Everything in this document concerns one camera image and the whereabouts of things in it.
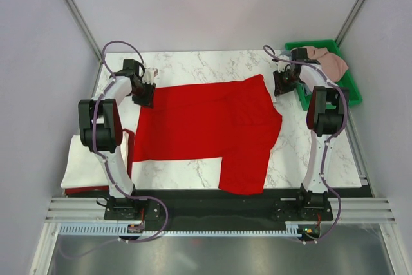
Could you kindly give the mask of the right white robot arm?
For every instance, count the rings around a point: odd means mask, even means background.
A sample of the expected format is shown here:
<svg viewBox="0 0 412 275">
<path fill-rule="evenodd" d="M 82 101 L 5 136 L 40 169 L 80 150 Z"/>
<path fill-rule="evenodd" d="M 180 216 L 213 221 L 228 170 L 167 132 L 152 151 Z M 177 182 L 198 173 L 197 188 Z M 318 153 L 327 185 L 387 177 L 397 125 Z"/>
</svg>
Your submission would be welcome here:
<svg viewBox="0 0 412 275">
<path fill-rule="evenodd" d="M 332 220 L 328 201 L 332 189 L 327 179 L 335 139 L 347 123 L 349 90 L 332 82 L 320 62 L 308 56 L 307 48 L 295 48 L 286 59 L 273 56 L 272 60 L 286 63 L 284 69 L 273 73 L 276 97 L 294 91 L 299 84 L 305 84 L 311 92 L 306 114 L 311 134 L 310 158 L 296 198 L 296 215 L 303 220 Z"/>
</svg>

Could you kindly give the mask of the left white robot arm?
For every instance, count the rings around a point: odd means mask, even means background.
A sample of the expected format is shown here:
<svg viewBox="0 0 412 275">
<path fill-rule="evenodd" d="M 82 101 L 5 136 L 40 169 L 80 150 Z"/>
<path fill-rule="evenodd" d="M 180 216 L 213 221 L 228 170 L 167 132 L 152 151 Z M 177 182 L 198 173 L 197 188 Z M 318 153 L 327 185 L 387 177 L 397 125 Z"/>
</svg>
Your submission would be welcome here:
<svg viewBox="0 0 412 275">
<path fill-rule="evenodd" d="M 137 200 L 135 185 L 122 158 L 123 127 L 118 106 L 130 96 L 142 107 L 153 107 L 154 71 L 136 59 L 123 60 L 102 92 L 78 103 L 80 141 L 94 153 L 108 181 L 105 220 L 144 221 L 148 199 Z"/>
</svg>

